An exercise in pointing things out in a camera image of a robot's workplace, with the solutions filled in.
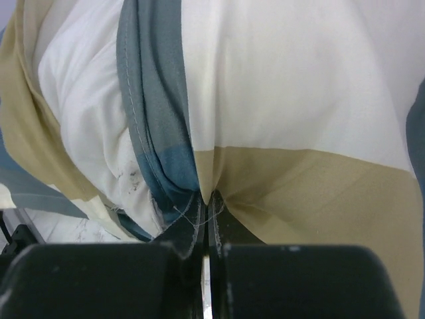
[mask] teal fabric stripe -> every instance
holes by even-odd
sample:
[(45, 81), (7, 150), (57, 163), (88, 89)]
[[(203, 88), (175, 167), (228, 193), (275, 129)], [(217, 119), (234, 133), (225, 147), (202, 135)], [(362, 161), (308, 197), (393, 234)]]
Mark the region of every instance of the teal fabric stripe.
[[(419, 180), (425, 212), (425, 80), (420, 85), (416, 101), (407, 116), (406, 136), (410, 161)], [(425, 281), (422, 284), (419, 318), (425, 319)]]
[(124, 1), (117, 66), (138, 164), (163, 219), (172, 223), (199, 191), (189, 133), (181, 1)]

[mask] white fabric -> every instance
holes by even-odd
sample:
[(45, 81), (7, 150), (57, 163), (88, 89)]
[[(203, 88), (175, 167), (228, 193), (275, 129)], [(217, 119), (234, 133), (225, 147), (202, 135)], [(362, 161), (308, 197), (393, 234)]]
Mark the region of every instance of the white fabric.
[(123, 0), (56, 0), (33, 68), (76, 167), (150, 235), (160, 226), (129, 137), (116, 66)]
[(425, 1), (183, 0), (195, 151), (311, 149), (411, 170)]
[[(56, 0), (34, 68), (66, 151), (159, 232), (116, 74), (123, 0)], [(182, 0), (195, 151), (313, 149), (410, 170), (404, 126), (425, 76), (425, 0)]]

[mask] beige stripe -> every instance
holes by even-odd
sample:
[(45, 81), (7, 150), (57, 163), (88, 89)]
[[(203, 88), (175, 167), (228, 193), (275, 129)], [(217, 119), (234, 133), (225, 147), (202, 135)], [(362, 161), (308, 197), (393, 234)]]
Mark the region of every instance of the beige stripe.
[(204, 200), (217, 188), (264, 242), (372, 249), (407, 317), (417, 319), (422, 198), (408, 172), (312, 150), (216, 148), (195, 152), (195, 160)]
[(66, 154), (59, 124), (31, 82), (30, 51), (51, 3), (17, 1), (0, 47), (0, 126), (6, 149), (20, 166), (43, 183), (56, 185), (67, 198), (89, 201), (98, 190)]

